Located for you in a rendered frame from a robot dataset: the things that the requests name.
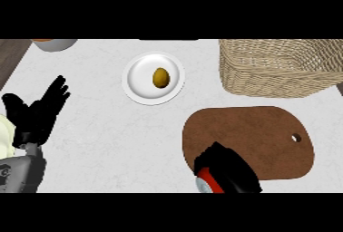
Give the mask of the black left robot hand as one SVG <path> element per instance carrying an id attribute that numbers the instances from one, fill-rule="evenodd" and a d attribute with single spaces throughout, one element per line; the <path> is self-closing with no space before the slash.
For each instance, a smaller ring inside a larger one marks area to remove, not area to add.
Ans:
<path id="1" fill-rule="evenodd" d="M 1 97 L 6 106 L 7 119 L 15 125 L 12 146 L 22 149 L 27 143 L 41 146 L 50 137 L 56 116 L 69 97 L 65 77 L 59 75 L 50 84 L 40 100 L 27 105 L 15 93 Z"/>

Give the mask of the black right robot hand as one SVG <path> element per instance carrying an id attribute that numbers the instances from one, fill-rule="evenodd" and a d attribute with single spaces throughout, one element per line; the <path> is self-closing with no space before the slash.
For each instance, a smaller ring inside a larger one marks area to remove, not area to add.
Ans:
<path id="1" fill-rule="evenodd" d="M 237 152 L 225 148 L 219 142 L 205 149 L 194 160 L 192 173 L 208 167 L 223 193 L 260 193 L 262 187 L 256 173 Z"/>

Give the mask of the red can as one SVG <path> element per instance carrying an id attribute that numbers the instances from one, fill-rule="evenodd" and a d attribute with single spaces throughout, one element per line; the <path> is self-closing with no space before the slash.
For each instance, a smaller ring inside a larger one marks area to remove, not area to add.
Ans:
<path id="1" fill-rule="evenodd" d="M 197 172 L 195 185 L 201 193 L 223 193 L 222 187 L 213 178 L 208 167 Z"/>

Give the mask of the brown wooden cutting board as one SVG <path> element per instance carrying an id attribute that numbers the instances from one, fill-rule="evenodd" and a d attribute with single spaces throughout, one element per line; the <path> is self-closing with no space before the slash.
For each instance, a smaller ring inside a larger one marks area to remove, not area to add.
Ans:
<path id="1" fill-rule="evenodd" d="M 279 107 L 197 111 L 182 130 L 182 150 L 189 166 L 213 143 L 237 152 L 260 180 L 297 179 L 312 169 L 313 146 L 306 128 Z"/>

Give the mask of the wicker basket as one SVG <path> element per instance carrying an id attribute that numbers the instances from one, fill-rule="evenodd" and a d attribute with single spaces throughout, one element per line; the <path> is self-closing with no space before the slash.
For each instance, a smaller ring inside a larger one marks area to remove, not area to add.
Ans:
<path id="1" fill-rule="evenodd" d="M 232 94 L 305 98 L 343 83 L 343 39 L 220 39 L 219 47 Z"/>

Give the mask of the pale yellow-green object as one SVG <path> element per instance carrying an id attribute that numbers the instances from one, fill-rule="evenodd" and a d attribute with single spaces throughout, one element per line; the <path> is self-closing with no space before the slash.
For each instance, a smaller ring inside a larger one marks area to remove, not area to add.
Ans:
<path id="1" fill-rule="evenodd" d="M 15 154 L 15 147 L 12 146 L 15 136 L 15 125 L 7 117 L 0 114 L 0 160 L 10 158 Z"/>

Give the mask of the dark brown wooden panel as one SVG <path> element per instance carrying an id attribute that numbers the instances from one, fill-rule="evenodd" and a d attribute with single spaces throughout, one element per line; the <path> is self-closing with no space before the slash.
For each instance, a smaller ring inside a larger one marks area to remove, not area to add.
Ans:
<path id="1" fill-rule="evenodd" d="M 0 39 L 0 90 L 31 46 L 30 39 Z"/>

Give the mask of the grey bowl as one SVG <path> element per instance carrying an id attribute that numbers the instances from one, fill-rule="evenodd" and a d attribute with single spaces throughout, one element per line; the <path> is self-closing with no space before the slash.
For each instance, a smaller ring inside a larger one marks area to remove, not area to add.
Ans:
<path id="1" fill-rule="evenodd" d="M 52 40 L 34 40 L 32 43 L 44 52 L 61 52 L 68 49 L 77 39 L 52 39 Z"/>

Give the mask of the white plate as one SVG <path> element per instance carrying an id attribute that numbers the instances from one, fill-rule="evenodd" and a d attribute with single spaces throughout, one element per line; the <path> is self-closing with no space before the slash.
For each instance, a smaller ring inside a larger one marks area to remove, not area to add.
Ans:
<path id="1" fill-rule="evenodd" d="M 168 102 L 177 96 L 183 83 L 185 69 L 170 53 L 143 53 L 124 67 L 121 87 L 129 98 L 140 104 Z"/>

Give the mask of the yellow-brown potato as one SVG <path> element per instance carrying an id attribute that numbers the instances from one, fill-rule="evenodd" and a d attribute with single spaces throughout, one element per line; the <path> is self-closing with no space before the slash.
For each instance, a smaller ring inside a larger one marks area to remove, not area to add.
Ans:
<path id="1" fill-rule="evenodd" d="M 164 68 L 158 68 L 152 75 L 152 83 L 157 88 L 164 88 L 170 83 L 168 72 Z"/>

